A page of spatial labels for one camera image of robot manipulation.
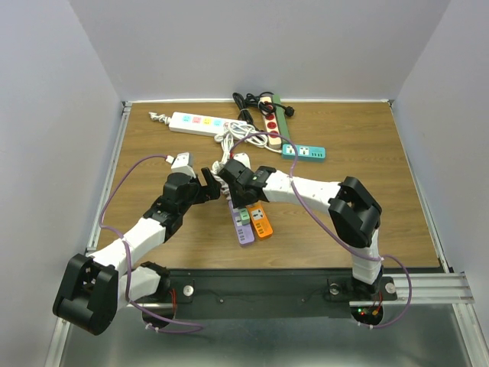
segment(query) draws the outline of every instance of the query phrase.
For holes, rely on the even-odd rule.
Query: teal power strip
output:
[[[323,162],[326,159],[326,149],[321,147],[310,147],[308,145],[296,145],[299,151],[299,161]],[[292,145],[282,145],[282,158],[294,159],[296,153]]]

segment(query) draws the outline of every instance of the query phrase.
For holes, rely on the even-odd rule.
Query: wooden table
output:
[[[294,103],[289,119],[290,136],[302,145],[326,147],[322,164],[299,162],[296,175],[311,180],[340,181],[357,177],[383,208],[379,247],[381,253],[398,256],[408,266],[438,266],[432,240],[400,139],[386,103]],[[149,154],[190,151],[194,170],[221,159],[222,149],[212,138],[171,132],[152,122],[148,112],[172,115],[189,112],[235,119],[234,103],[138,103],[133,104],[125,132],[114,183],[127,169]],[[261,126],[261,117],[253,113]],[[291,161],[279,154],[243,146],[251,168],[268,165],[288,172]],[[163,159],[145,161],[115,196],[105,223],[129,230],[161,195],[170,173]],[[195,205],[183,218],[183,226],[170,241],[143,260],[169,268],[339,268],[351,266],[351,257],[333,242],[299,206],[263,203],[274,235],[242,248],[224,198]],[[319,216],[332,227],[326,215]],[[99,248],[115,237],[102,231]]]

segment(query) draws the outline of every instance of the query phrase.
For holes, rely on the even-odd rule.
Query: metal floor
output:
[[[402,307],[385,307],[386,319]],[[128,307],[100,336],[70,328],[62,364],[69,367],[316,367],[471,365],[453,307],[412,306],[383,330],[353,320],[317,318],[210,320],[191,335],[146,331]]]

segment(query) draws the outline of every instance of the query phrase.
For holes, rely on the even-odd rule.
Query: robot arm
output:
[[[183,215],[193,204],[216,200],[221,185],[208,168],[202,169],[207,186],[202,186],[192,169],[189,153],[179,154],[172,163],[172,173],[164,184],[163,194],[138,223],[124,234],[131,263],[134,264],[151,249],[168,241],[182,226]],[[99,335],[117,312],[127,304],[128,282],[126,251],[121,239],[104,249],[73,256],[66,267],[54,301],[53,313],[71,323]],[[136,300],[153,294],[165,282],[165,268],[144,263],[131,273],[129,297]]]
[[[289,175],[272,167],[259,167],[255,172],[231,159],[218,175],[229,185],[235,207],[256,203],[283,202],[300,205]],[[381,206],[359,180],[346,177],[343,182],[318,182],[294,177],[297,191],[314,210],[328,213],[338,237],[359,255],[378,258],[378,227]],[[381,278],[381,263],[352,254],[353,278],[374,291]]]

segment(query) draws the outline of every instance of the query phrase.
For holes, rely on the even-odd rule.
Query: gray wall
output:
[[[489,339],[489,3],[453,0],[394,103],[449,263]]]
[[[390,99],[449,0],[70,0],[123,99]]]
[[[70,4],[0,11],[0,365],[44,365],[53,300],[82,251],[120,99]]]

